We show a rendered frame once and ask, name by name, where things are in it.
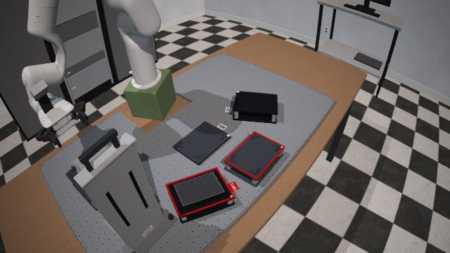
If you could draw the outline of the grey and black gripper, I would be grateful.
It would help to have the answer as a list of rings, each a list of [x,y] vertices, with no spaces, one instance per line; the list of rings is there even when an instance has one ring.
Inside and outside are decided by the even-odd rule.
[[[35,138],[37,141],[50,141],[54,145],[62,147],[57,137],[65,133],[69,128],[75,125],[80,119],[86,126],[89,126],[88,116],[85,114],[85,102],[81,101],[74,105],[61,98],[49,98],[53,108],[46,114],[39,108],[38,116],[42,128]]]

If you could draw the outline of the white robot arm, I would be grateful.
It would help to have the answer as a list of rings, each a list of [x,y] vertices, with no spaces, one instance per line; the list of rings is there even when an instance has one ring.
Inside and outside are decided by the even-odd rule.
[[[149,89],[162,79],[155,66],[150,37],[158,33],[160,14],[153,0],[105,0],[108,7],[119,12],[117,27],[127,50],[133,79],[138,90]],[[22,70],[29,103],[38,114],[41,106],[46,114],[53,108],[53,96],[48,88],[63,83],[66,68],[66,52],[56,33],[59,0],[29,0],[27,31],[34,37],[51,42],[56,50],[56,61],[27,66]],[[147,38],[148,37],[148,38]]]

